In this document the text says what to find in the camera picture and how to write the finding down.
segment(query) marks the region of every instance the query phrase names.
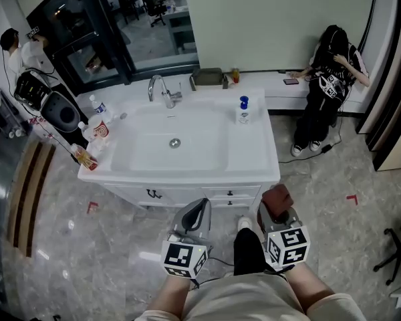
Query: white shirt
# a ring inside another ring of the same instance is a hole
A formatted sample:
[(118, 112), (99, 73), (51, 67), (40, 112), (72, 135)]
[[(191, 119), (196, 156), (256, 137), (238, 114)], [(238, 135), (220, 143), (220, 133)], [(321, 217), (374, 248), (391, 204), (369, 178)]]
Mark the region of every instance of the white shirt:
[[(24, 69), (36, 68), (43, 72), (51, 73), (53, 71), (52, 65), (49, 64), (47, 56), (43, 51), (43, 43), (41, 41), (29, 41), (22, 47), (17, 48), (9, 57), (8, 66), (9, 69), (15, 74), (15, 85), (16, 79)], [(49, 83), (51, 87), (57, 86), (59, 81), (42, 76), (43, 79)]]
[[(189, 292), (184, 321), (366, 321), (354, 300), (335, 294), (314, 303), (303, 313), (290, 285), (279, 276), (231, 276)], [(136, 321), (178, 321), (168, 312), (149, 310)]]

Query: black t-shirt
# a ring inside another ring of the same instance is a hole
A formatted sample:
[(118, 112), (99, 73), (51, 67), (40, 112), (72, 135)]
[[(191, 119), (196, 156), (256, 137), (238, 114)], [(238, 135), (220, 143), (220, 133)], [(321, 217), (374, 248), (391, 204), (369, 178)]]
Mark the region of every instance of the black t-shirt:
[[(319, 43), (316, 46), (315, 53), (309, 61), (310, 66), (313, 68), (311, 81), (318, 80), (320, 87), (328, 96), (336, 97), (344, 102), (356, 79), (348, 69), (333, 60), (332, 53), (322, 54), (322, 58), (319, 58), (317, 51), (320, 45)], [(361, 54), (351, 43), (348, 44), (346, 59), (351, 66), (368, 77)]]

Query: dark hair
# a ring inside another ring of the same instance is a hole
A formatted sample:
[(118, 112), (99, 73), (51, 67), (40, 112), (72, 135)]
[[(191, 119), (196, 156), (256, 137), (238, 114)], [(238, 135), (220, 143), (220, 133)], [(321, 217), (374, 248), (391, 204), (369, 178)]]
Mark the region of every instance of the dark hair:
[(9, 51), (13, 43), (15, 43), (15, 36), (18, 31), (15, 29), (7, 29), (0, 37), (0, 46), (3, 50)]
[(348, 60), (348, 35), (337, 25), (327, 27), (319, 39), (320, 46), (315, 56), (315, 63), (330, 61), (333, 55), (342, 55)]

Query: door handle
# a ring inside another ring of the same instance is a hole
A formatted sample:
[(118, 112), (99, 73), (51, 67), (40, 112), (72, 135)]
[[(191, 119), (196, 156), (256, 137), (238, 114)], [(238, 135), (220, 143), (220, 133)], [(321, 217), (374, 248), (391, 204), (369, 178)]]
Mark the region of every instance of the door handle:
[(150, 192), (150, 189), (146, 190), (147, 190), (147, 195), (150, 196), (152, 199), (154, 199), (155, 197), (160, 199), (162, 197), (162, 195), (157, 195), (155, 190), (152, 190), (152, 193)]

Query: blue cap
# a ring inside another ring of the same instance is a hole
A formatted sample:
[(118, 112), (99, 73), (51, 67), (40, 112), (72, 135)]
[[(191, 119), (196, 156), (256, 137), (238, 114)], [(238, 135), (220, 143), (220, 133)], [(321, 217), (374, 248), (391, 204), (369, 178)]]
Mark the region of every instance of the blue cap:
[(248, 96), (241, 96), (241, 109), (246, 110), (248, 108)]

